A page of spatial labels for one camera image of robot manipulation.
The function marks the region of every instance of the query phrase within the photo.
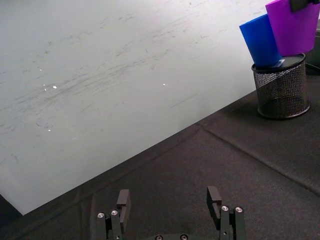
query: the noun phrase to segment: table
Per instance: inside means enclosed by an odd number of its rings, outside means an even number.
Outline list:
[[[311,109],[266,120],[253,92],[0,229],[2,240],[94,240],[96,215],[130,189],[127,239],[217,239],[206,187],[245,209],[247,239],[320,239],[320,77]]]

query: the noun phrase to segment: black wire mesh cup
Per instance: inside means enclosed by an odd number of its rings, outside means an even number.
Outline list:
[[[269,119],[290,119],[310,109],[304,54],[284,57],[280,67],[252,66],[258,113]]]

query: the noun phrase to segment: purple folder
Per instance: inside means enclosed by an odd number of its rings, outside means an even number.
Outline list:
[[[282,56],[311,51],[315,45],[320,4],[291,11],[290,0],[275,0],[266,6],[278,50]]]

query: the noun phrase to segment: screw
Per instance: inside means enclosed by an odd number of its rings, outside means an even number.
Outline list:
[[[99,219],[102,219],[104,216],[105,216],[105,214],[104,214],[103,212],[100,212],[97,217],[98,217]]]
[[[117,210],[113,210],[112,212],[111,212],[111,215],[112,216],[115,216],[115,215],[117,215],[118,214],[118,211]]]
[[[228,210],[229,210],[229,208],[228,208],[227,206],[222,206],[221,209],[222,209],[223,211],[228,211]]]
[[[180,236],[180,239],[181,239],[181,240],[188,240],[188,236],[185,235],[185,234],[182,234],[182,235]]]
[[[241,207],[236,207],[235,210],[236,210],[238,213],[242,213],[242,211],[243,211]]]

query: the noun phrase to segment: mesh pencil holder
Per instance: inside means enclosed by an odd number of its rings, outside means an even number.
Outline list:
[[[290,119],[310,109],[304,54],[284,57],[280,67],[252,66],[258,113],[269,119]]]

